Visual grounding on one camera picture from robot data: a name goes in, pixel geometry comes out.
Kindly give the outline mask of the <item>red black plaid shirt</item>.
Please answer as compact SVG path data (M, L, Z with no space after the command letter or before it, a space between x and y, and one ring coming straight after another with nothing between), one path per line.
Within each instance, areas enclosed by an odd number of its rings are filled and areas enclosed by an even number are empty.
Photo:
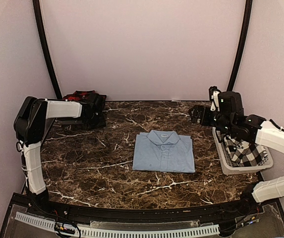
M96 98L102 98L105 99L106 95L101 95L99 93L96 93L95 90L91 91L75 91L72 94L67 94L63 97L64 100L68 101L90 101L94 100Z

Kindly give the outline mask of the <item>light blue long sleeve shirt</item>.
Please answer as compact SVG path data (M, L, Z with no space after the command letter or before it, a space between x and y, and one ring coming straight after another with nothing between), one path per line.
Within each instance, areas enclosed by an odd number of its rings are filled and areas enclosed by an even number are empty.
M133 165L135 171L168 173L195 172L193 142L189 135L175 131L141 132L136 135Z

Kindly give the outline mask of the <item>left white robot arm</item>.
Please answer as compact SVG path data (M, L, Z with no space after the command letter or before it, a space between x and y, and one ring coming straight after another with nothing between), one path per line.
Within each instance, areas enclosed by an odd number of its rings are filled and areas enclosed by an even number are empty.
M106 99L106 95L95 91L77 91L61 100L26 97L14 121L14 130L18 140L16 148L22 155L22 169L30 193L47 193L41 165L46 121L76 121L89 129L105 126L103 110Z

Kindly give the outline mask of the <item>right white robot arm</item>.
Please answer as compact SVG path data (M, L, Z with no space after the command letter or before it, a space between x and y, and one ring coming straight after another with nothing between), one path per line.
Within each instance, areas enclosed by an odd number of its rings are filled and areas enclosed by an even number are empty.
M284 154L284 128L273 120L257 115L246 116L243 106L219 106L218 108L194 106L188 111L193 123L215 127L235 139L274 149ZM284 197L284 176L259 182L251 187L251 196L237 202L236 211L247 215L255 202Z

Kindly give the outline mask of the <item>grey plastic laundry basket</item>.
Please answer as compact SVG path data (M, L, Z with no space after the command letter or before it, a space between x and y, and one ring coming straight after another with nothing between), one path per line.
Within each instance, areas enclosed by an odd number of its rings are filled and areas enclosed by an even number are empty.
M212 129L222 171L225 175L256 173L273 166L269 149L265 146L238 141Z

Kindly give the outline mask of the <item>black white checkered shirt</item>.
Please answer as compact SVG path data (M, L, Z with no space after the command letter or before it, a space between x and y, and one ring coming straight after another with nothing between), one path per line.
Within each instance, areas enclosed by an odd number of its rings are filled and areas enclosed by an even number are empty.
M224 137L224 144L235 167L261 166L268 159L268 153L263 146L237 141L228 135Z

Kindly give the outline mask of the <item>black front rail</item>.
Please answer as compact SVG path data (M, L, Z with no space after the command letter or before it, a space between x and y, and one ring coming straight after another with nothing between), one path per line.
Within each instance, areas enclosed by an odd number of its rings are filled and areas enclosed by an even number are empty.
M239 216L247 216L258 211L258 205L243 199L233 202L221 203L190 208L177 209L151 209L151 210L126 210L93 208L64 203L49 202L49 209L42 211L33 201L25 198L21 203L27 211L37 215L49 215L58 220L68 219L77 223L90 224L93 221L101 222L129 222L129 223L157 223L181 222L198 220L204 222L228 222Z

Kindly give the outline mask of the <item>right black frame post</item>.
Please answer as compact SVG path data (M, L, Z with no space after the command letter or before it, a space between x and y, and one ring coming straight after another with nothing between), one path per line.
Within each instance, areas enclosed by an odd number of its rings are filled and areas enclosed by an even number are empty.
M242 56L243 56L243 52L245 48L246 38L248 34L248 28L249 28L250 17L251 17L251 12L252 12L252 5L253 5L253 0L245 1L245 8L244 8L240 37L238 41L238 46L236 50L236 55L235 55L231 75L230 75L229 82L227 85L227 91L232 91L235 86L235 82L236 82L237 75L239 72L239 68L240 68L240 64L241 64L241 60L242 60Z

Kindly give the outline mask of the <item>black frame post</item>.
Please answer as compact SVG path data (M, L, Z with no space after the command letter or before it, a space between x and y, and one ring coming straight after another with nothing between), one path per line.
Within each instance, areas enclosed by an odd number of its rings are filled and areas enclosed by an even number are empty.
M33 10L34 10L34 15L35 15L39 40L40 40L43 56L45 59L46 67L48 70L48 74L50 77L51 85L54 90L56 98L62 99L61 90L58 84L58 80L56 77L54 65L52 62L51 54L50 54L50 49L49 49L47 38L46 38L45 26L44 26L44 22L42 18L41 3L39 0L32 0L32 3L33 3Z
M245 8L244 8L240 37L238 41L238 46L236 50L236 55L235 55L231 75L230 75L229 82L227 85L227 91L232 91L235 86L235 82L236 82L237 75L239 72L239 68L240 68L240 64L241 64L241 60L242 60L242 56L243 56L243 52L245 48L246 38L248 34L248 28L249 28L250 17L251 17L251 12L252 12L252 5L253 5L253 0L245 1Z

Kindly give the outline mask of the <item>left black frame post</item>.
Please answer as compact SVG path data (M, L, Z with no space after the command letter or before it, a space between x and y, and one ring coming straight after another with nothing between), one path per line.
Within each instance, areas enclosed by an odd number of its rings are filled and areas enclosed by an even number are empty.
M61 90L58 84L58 80L56 77L54 65L52 62L51 54L50 54L50 49L49 49L47 38L46 38L45 26L44 26L44 22L42 18L41 3L39 0L32 0L32 3L33 3L33 10L34 10L34 15L35 15L39 40L40 40L43 56L45 59L46 67L48 70L48 74L50 77L51 85L54 90L56 98L62 99Z

